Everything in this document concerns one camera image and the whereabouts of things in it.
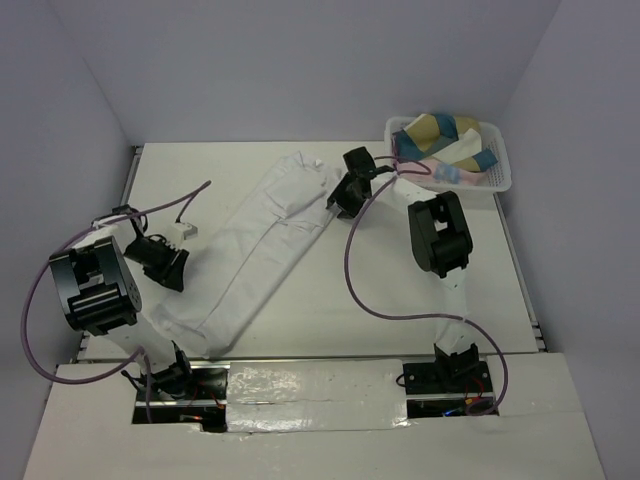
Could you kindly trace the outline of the white long sleeve shirt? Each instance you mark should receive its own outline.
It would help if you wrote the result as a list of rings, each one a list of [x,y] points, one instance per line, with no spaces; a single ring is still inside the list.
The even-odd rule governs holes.
[[[342,177],[301,152],[279,159],[188,260],[184,291],[166,294],[149,320],[183,350],[227,352],[333,219],[326,204]]]

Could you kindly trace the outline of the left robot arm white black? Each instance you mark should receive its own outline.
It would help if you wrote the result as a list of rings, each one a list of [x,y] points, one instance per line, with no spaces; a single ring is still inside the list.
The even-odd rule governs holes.
[[[143,297],[128,261],[147,279],[171,293],[184,291],[189,252],[162,234],[148,235],[139,211],[127,204],[96,218],[91,231],[49,258],[49,268],[69,326],[104,337],[131,355],[151,375],[150,390],[183,399],[195,388],[196,374],[186,354],[143,314]]]

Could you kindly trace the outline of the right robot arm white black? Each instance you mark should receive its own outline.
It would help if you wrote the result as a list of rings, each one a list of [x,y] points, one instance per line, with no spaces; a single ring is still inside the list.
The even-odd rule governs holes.
[[[329,195],[327,207],[356,228],[372,201],[381,198],[407,216],[411,253],[418,267],[440,284],[445,312],[434,341],[435,380],[456,391],[479,365],[478,347],[464,325],[468,315],[466,269],[473,241],[459,197],[452,191],[436,194],[404,179],[390,165],[376,166],[364,147],[343,155],[347,173]]]

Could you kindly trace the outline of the pink shirt in basket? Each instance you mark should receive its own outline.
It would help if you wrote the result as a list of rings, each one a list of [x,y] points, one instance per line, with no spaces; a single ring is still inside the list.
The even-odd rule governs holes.
[[[453,144],[424,156],[417,148],[396,147],[398,170],[417,184],[441,183],[475,186],[498,164],[490,149]]]

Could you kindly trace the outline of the white plastic basket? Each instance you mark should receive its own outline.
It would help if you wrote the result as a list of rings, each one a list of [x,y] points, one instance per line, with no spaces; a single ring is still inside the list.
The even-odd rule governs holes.
[[[506,144],[491,123],[448,114],[392,117],[384,139],[402,170],[432,170],[418,180],[427,188],[493,195],[512,186]]]

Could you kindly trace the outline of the colourful patchwork shirt in basket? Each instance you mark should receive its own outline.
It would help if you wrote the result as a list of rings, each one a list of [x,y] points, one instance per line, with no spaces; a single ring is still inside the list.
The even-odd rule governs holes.
[[[481,125],[472,118],[448,114],[421,114],[406,126],[391,133],[392,152],[395,148],[417,148],[424,156],[453,144],[455,147],[479,147],[482,144]]]

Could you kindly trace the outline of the silver foil tape panel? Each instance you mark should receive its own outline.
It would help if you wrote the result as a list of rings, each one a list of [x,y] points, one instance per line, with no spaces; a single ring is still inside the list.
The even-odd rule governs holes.
[[[226,388],[232,433],[376,431],[409,425],[399,360],[233,363]]]

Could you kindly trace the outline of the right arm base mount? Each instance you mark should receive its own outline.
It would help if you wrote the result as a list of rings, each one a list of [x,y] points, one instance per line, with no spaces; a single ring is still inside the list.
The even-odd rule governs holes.
[[[409,419],[497,415],[488,365],[475,343],[462,353],[436,347],[433,360],[404,363],[396,384]]]

